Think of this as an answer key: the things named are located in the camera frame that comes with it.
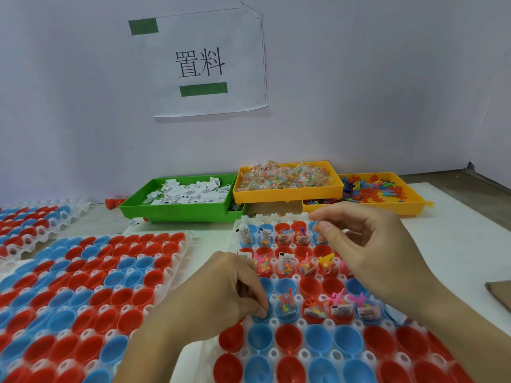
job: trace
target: wall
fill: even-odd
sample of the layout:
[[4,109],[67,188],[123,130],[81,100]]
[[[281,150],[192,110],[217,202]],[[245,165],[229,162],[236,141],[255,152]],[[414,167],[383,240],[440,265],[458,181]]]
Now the wall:
[[267,159],[467,164],[511,0],[244,0],[264,12],[268,108],[153,119],[127,21],[237,1],[0,0],[0,203],[105,199]]
[[476,133],[471,161],[477,173],[511,188],[511,47],[497,76],[484,123]]

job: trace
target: yellow plastic bin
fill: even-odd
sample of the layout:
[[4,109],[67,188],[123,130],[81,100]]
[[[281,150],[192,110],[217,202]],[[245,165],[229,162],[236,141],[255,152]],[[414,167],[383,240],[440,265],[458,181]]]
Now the yellow plastic bin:
[[[402,203],[362,203],[370,207],[376,207],[381,209],[388,209],[394,211],[398,215],[408,215],[416,217],[422,213],[424,206],[426,205],[426,200],[424,200],[417,192],[415,192],[408,184],[406,184],[403,179],[401,179],[397,174],[392,172],[384,172],[384,173],[344,173],[339,175],[339,179],[342,179],[344,176],[359,176],[361,180],[369,180],[370,177],[374,174],[377,174],[380,180],[392,181],[396,183],[398,186],[403,187],[403,192],[406,195],[406,200]],[[308,198],[308,199],[331,199],[332,197],[323,197],[323,198]],[[302,210],[305,212],[312,212],[320,207],[324,207],[328,204],[305,204],[302,201]]]
[[243,203],[266,203],[266,202],[289,202],[291,200],[304,199],[340,199],[344,184],[335,173],[334,168],[328,161],[310,161],[294,162],[289,164],[279,164],[280,166],[296,167],[299,164],[310,164],[312,166],[325,167],[331,178],[331,184],[322,187],[305,188],[282,188],[282,189],[261,189],[254,191],[238,191],[243,174],[250,171],[249,166],[243,166],[238,172],[234,184],[234,201],[237,204]]

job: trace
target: green rectangle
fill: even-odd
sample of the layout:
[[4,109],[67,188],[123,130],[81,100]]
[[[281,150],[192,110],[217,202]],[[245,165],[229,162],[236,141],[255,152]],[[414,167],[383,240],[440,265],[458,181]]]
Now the green rectangle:
[[[210,222],[234,223],[247,212],[245,204],[242,211],[229,211],[233,201],[233,188],[236,174],[206,174],[203,176],[164,177],[152,179],[128,200],[121,204],[121,212],[127,218],[148,218],[150,222]],[[160,190],[165,180],[176,179],[182,185],[189,185],[197,181],[209,181],[210,177],[220,179],[220,186],[230,184],[230,191],[223,203],[204,204],[144,204],[147,195]]]
[[179,86],[179,89],[181,90],[181,96],[227,94],[227,82]]
[[156,19],[130,20],[129,27],[131,29],[131,36],[158,33]]

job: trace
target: egg tray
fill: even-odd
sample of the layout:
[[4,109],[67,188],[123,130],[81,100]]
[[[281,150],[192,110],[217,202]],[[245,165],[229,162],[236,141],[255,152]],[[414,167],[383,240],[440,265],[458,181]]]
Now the egg tray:
[[0,210],[0,269],[20,260],[22,253],[35,250],[37,242],[55,237],[62,226],[69,226],[87,212],[89,205],[77,199],[24,203]]
[[60,239],[25,261],[0,281],[0,381],[110,382],[191,243],[190,232]]
[[[273,214],[243,217],[234,224],[229,242],[230,251],[253,250],[242,248],[236,230],[240,224],[259,226],[301,220],[310,226],[308,215]],[[310,243],[300,251],[319,247]],[[292,252],[299,248],[296,245]],[[283,248],[265,247],[266,255],[275,256]],[[337,271],[326,278],[314,257],[314,276],[302,276],[297,267],[290,277],[278,274],[277,258],[270,261],[272,271],[259,277],[268,296],[270,309],[264,320],[246,317],[219,336],[204,341],[201,348],[195,383],[402,383],[435,381],[457,383],[466,376],[449,351],[426,328],[407,319],[403,324],[389,314],[390,308],[364,288],[342,259],[335,257]],[[295,317],[283,315],[279,295],[294,290],[297,306]],[[328,298],[332,292],[346,288],[348,293],[363,294],[380,308],[377,320],[367,321],[354,309],[352,315],[332,316]],[[326,318],[305,315],[306,307],[323,305]]]

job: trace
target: green tray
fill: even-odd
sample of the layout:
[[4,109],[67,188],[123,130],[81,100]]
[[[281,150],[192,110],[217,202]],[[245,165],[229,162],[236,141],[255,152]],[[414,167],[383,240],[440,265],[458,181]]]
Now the green tray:
[[[230,184],[230,191],[223,203],[212,204],[143,204],[147,195],[160,190],[165,180],[176,179],[180,184],[189,185],[196,181],[209,181],[210,177],[220,179],[220,186]],[[227,211],[233,201],[236,174],[208,174],[203,176],[161,177],[152,179],[133,196],[121,204],[121,212],[127,218],[147,218],[150,222],[210,222],[231,223],[246,213],[247,205],[241,211]]]

